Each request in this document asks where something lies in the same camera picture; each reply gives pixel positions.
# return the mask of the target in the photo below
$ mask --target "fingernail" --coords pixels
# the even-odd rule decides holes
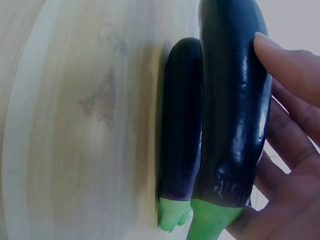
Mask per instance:
[[[254,34],[254,43],[262,45],[261,47],[268,49],[283,49],[279,44],[272,41],[269,37],[258,31]]]

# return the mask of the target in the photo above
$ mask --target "hand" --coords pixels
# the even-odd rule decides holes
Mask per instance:
[[[273,76],[267,140],[291,169],[285,174],[264,153],[255,185],[268,198],[261,211],[247,207],[228,227],[238,240],[320,239],[320,57],[290,51],[261,34],[254,50]]]

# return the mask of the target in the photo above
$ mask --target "stain on cutting board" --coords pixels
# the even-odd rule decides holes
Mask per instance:
[[[115,125],[115,69],[111,67],[93,94],[79,101],[85,115],[94,116],[112,129]]]
[[[110,45],[114,51],[119,51],[122,56],[128,54],[128,47],[124,37],[119,35],[110,22],[104,24],[100,29],[98,41],[100,46]]]

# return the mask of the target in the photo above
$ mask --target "wooden cutting board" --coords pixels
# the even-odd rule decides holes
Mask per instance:
[[[0,239],[185,239],[157,228],[164,64],[199,0],[0,1]]]

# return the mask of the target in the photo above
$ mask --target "eggplant skin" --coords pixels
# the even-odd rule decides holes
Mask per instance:
[[[202,71],[200,40],[179,40],[164,70],[160,197],[165,199],[191,199],[200,166]]]
[[[271,77],[255,52],[268,35],[254,0],[201,0],[202,159],[193,199],[223,207],[249,203],[265,143]]]

